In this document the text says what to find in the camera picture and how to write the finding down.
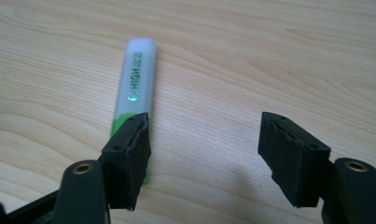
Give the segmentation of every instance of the wood grain surface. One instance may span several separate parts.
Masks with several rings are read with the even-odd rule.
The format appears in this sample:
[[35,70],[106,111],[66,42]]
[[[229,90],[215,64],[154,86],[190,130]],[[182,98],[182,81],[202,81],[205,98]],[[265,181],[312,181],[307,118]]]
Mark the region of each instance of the wood grain surface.
[[0,0],[0,202],[60,185],[107,142],[124,48],[158,61],[150,183],[113,223],[322,223],[258,155],[262,111],[376,167],[375,0]]

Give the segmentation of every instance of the highlighter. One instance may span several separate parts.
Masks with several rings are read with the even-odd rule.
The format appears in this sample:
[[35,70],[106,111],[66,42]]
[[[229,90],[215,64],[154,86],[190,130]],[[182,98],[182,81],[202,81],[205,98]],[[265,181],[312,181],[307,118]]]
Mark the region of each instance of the highlighter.
[[[151,118],[155,65],[156,44],[153,38],[129,40],[124,52],[111,136],[131,116],[147,113]],[[148,181],[146,175],[143,184]]]

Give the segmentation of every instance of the green highlighter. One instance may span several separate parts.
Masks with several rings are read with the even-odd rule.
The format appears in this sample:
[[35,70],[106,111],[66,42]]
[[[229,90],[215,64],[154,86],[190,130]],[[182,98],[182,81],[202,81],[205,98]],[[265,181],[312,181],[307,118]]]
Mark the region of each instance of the green highlighter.
[[155,65],[156,44],[153,38],[129,40],[124,52],[111,136],[133,115],[147,112],[151,118]]

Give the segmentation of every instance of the wooden table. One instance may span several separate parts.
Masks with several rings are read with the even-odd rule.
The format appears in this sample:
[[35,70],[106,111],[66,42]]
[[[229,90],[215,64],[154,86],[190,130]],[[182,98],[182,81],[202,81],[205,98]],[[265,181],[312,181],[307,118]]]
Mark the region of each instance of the wooden table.
[[262,111],[376,167],[376,1],[0,0],[0,202],[107,142],[124,47],[158,45],[150,183],[113,223],[322,223],[258,155]]

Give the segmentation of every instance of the light wooden tabletop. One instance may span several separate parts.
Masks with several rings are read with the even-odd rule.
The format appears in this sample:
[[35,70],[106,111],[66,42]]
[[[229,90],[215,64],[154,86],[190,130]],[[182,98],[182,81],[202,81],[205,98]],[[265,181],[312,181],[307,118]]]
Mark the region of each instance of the light wooden tabletop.
[[258,155],[262,111],[376,167],[376,1],[0,0],[0,202],[107,142],[127,41],[158,60],[150,183],[113,223],[322,223]]

